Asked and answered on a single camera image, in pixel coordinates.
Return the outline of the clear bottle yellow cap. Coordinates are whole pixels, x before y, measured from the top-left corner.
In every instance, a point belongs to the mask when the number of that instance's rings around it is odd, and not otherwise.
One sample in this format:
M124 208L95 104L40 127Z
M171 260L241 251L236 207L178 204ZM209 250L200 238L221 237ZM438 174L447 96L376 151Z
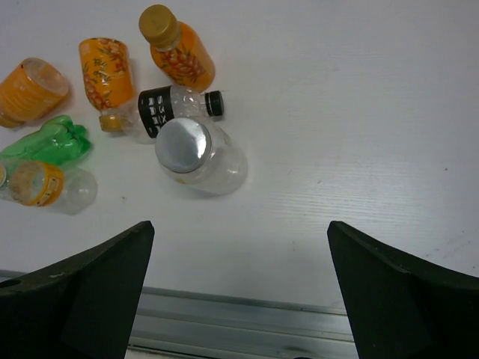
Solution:
M97 181L81 168L36 160L1 160L1 199L48 212L76 215L97 197Z

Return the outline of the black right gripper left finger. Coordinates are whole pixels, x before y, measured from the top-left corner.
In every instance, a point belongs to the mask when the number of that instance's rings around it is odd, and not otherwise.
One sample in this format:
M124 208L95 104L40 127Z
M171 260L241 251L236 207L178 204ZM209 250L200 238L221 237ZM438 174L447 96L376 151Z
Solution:
M142 221L104 243L1 282L2 358L123 358L154 228Z

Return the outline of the clear jar silver lid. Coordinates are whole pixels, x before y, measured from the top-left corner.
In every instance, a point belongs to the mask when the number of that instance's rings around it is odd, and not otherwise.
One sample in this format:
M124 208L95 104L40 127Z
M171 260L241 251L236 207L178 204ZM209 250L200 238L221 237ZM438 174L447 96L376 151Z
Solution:
M173 181L211 195L236 191L248 175L244 152L206 117L178 117L158 132L155 153Z

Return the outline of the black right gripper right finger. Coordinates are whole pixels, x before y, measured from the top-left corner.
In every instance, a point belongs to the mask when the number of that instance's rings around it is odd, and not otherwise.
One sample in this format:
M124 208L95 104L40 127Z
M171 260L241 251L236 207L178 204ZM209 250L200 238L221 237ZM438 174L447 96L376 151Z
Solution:
M360 358L477 358L478 278L342 222L329 248Z

